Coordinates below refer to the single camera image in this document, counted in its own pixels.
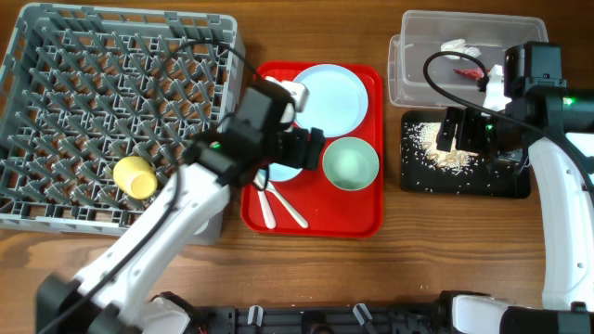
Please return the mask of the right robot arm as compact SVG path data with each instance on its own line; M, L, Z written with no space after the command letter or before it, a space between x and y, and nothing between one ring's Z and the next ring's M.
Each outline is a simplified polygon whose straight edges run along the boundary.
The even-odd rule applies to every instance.
M433 332L590 333L593 330L593 93L570 89L559 45L527 42L509 48L503 94L493 111L427 84L456 102L446 111L437 147L497 160L521 148L538 184L546 248L539 309L488 294L444 291L432 314Z

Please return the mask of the green bowl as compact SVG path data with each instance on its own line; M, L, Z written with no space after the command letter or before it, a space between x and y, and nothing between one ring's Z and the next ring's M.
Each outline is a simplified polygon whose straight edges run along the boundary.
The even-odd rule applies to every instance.
M357 137L333 141L325 150L322 168L337 188L359 191L370 186L380 172L380 158L374 147Z

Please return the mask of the white napkin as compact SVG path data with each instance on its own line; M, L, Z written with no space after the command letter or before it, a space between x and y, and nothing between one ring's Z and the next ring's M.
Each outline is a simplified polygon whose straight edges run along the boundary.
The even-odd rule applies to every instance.
M445 51L452 51L458 52L461 54L465 54L471 56L473 58L478 58L482 55L482 52L475 46L468 46L465 39L456 39L451 40L449 42L445 42L441 45L440 50L442 52Z

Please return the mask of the yellow plastic cup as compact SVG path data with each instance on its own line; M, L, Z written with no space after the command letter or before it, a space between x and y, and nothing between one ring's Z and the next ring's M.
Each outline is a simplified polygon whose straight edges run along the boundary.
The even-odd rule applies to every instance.
M133 199L147 199L157 190L156 174L141 157L129 156L119 160L112 176L117 187Z

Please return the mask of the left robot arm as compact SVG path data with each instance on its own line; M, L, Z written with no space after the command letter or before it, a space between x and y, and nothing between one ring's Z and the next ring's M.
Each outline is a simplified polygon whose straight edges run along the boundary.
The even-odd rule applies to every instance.
M258 80L223 130L195 136L159 196L103 254L66 281L36 292L38 333L185 333L193 319L174 297L147 298L195 232L222 212L232 187L251 184L274 162L314 170L321 130L292 127L309 97L304 84Z

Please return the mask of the red snack wrapper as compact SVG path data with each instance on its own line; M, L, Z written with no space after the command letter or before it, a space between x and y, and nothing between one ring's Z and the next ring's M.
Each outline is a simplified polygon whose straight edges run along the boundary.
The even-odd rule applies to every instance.
M489 70L483 71L481 68L475 68L475 69L466 69L466 70L461 70L461 69L453 69L453 72L461 75L465 78L468 79L473 79L475 81L479 81L482 78L485 77L486 74L489 73Z

